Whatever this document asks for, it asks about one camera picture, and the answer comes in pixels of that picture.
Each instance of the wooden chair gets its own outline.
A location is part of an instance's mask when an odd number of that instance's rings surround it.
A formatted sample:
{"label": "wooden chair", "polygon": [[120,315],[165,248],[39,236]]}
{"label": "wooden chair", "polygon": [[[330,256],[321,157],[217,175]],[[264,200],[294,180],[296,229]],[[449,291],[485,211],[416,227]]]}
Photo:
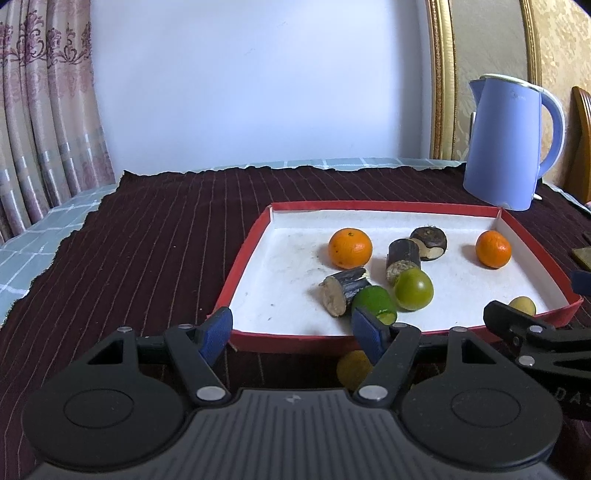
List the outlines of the wooden chair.
{"label": "wooden chair", "polygon": [[572,91],[581,123],[581,137],[564,189],[585,204],[591,202],[591,95],[580,87],[573,87]]}

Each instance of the green lime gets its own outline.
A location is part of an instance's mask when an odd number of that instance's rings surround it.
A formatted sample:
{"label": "green lime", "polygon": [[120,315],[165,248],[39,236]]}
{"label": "green lime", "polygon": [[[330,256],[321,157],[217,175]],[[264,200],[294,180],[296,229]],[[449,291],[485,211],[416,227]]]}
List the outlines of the green lime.
{"label": "green lime", "polygon": [[351,304],[351,310],[365,307],[372,315],[386,325],[396,321],[396,308],[390,298],[388,290],[379,285],[370,285],[360,290]]}

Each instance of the gold picture frame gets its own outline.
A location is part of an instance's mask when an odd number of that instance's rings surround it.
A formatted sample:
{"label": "gold picture frame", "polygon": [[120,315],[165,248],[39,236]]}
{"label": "gold picture frame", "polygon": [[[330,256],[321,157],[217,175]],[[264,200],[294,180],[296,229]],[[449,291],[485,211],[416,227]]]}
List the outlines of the gold picture frame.
{"label": "gold picture frame", "polygon": [[525,50],[527,54],[527,80],[542,86],[542,62],[540,57],[540,38],[535,23],[532,0],[521,0],[521,16],[525,30]]}
{"label": "gold picture frame", "polygon": [[427,0],[431,40],[431,158],[451,160],[456,140],[456,47],[449,0]]}

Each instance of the kettle spout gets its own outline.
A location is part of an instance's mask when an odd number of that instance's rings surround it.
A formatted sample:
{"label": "kettle spout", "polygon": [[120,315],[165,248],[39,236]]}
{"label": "kettle spout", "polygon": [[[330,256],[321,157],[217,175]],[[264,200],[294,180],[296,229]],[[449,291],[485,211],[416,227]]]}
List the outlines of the kettle spout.
{"label": "kettle spout", "polygon": [[480,103],[480,97],[482,96],[482,91],[484,90],[484,83],[486,79],[479,79],[479,80],[472,80],[469,82],[470,88],[472,89],[472,94],[474,95],[474,101],[476,102],[476,106]]}

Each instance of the blue electric kettle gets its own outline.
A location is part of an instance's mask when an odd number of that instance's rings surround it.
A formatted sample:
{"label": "blue electric kettle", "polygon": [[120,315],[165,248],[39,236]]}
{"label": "blue electric kettle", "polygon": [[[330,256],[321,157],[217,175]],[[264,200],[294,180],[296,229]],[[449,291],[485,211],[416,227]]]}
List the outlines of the blue electric kettle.
{"label": "blue electric kettle", "polygon": [[[548,90],[513,77],[487,74],[470,82],[476,115],[464,188],[486,203],[527,210],[539,178],[564,147],[564,112]],[[552,145],[540,162],[542,105],[553,123]]]}

